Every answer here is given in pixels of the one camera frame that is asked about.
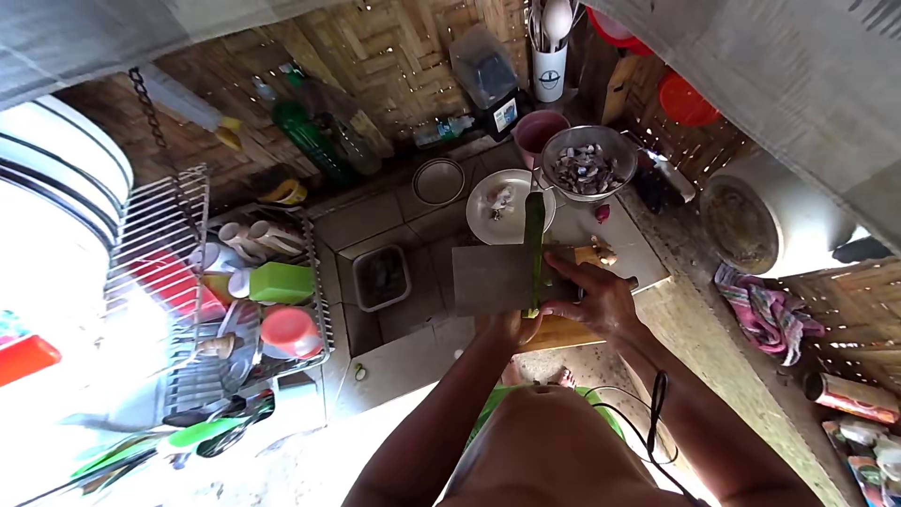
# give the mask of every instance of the cord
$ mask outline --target cord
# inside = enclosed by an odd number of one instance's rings
[[[678,458],[678,447],[676,447],[676,451],[673,453],[673,457],[669,461],[667,461],[665,463],[660,463],[656,459],[654,459],[654,447],[657,444],[657,424],[659,422],[661,422],[660,413],[663,412],[663,402],[666,400],[668,387],[669,387],[669,376],[663,370],[659,370],[659,371],[657,371],[657,375],[654,377],[654,388],[651,392],[651,405],[648,405],[647,403],[642,401],[642,399],[635,396],[634,394],[632,394],[626,390],[623,390],[619,387],[613,386],[613,385],[601,385],[598,387],[593,387],[585,393],[584,397],[587,397],[589,394],[591,394],[594,391],[601,391],[603,389],[611,389],[611,390],[615,390],[615,391],[619,391],[619,392],[624,392],[625,394],[628,394],[629,396],[631,396],[635,400],[637,400],[639,403],[644,405],[648,409],[648,411],[651,413],[651,427],[648,429],[648,437],[647,438],[643,438],[642,433],[635,427],[635,425],[629,420],[629,418],[625,417],[625,414],[623,414],[621,410],[617,409],[613,405],[611,405],[609,403],[592,403],[591,404],[592,407],[604,407],[606,409],[613,410],[614,412],[619,414],[619,416],[624,421],[626,421],[626,423],[629,425],[629,427],[632,428],[632,431],[635,432],[635,435],[638,436],[638,439],[644,444],[644,449],[648,453],[648,459],[644,459],[644,457],[642,457],[642,456],[638,456],[638,458],[640,458],[642,461],[644,461],[646,463],[650,463],[650,464],[656,466],[657,469],[660,471],[660,473],[663,474],[666,478],[668,478],[673,484],[675,484],[676,487],[682,491],[682,494],[684,494],[685,497],[688,499],[688,501],[691,502],[693,505],[695,505],[696,507],[708,507],[706,502],[695,498],[695,496],[693,494],[688,492],[688,490],[685,488],[685,486],[680,484],[679,481],[674,479],[673,476],[669,474],[669,472],[667,472],[666,470],[663,469],[663,465],[669,465],[676,461],[676,459]]]

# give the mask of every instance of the bamboo wall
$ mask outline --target bamboo wall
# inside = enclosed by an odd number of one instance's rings
[[[528,87],[522,0],[370,0],[318,9],[296,18],[205,41],[154,63],[225,115],[244,122],[243,152],[235,152],[164,107],[159,120],[180,168],[213,168],[214,198],[247,194],[253,174],[285,164],[315,186],[318,170],[272,124],[251,78],[282,95],[278,65],[296,60],[305,71],[346,91],[363,115],[354,126],[377,152],[409,146],[413,129],[439,116],[466,114],[464,91],[451,75],[448,48],[484,23],[508,49]],[[168,174],[132,85],[123,74],[89,81],[58,96],[103,127],[132,161],[139,184]]]
[[[805,338],[827,373],[889,389],[901,396],[901,262],[866,261],[849,268],[787,277],[774,288],[804,300],[826,327]]]
[[[657,84],[669,71],[656,56],[638,59],[623,84],[626,87],[622,120],[644,141],[645,147],[664,155],[698,190],[716,170],[732,158],[742,157],[757,144],[735,125],[716,122],[689,127],[669,119],[660,107]]]

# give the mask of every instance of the cucumber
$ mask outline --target cucumber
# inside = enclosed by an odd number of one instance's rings
[[[544,239],[544,195],[539,192],[529,192],[525,198],[525,240],[526,250],[532,258],[532,305],[524,309],[523,318],[538,317],[538,308],[541,305],[542,290],[542,243]]]

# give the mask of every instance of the utensil holder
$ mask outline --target utensil holder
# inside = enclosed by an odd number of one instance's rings
[[[563,75],[566,73],[566,51],[569,44],[554,52],[538,51],[532,46],[532,87],[535,98],[553,102],[563,95]]]

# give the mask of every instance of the cleaver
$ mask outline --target cleaver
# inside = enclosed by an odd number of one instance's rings
[[[575,262],[571,246],[546,244],[545,252]],[[532,258],[524,244],[459,246],[453,256],[458,317],[528,309],[532,305]],[[578,285],[563,279],[542,258],[539,301],[578,301]]]

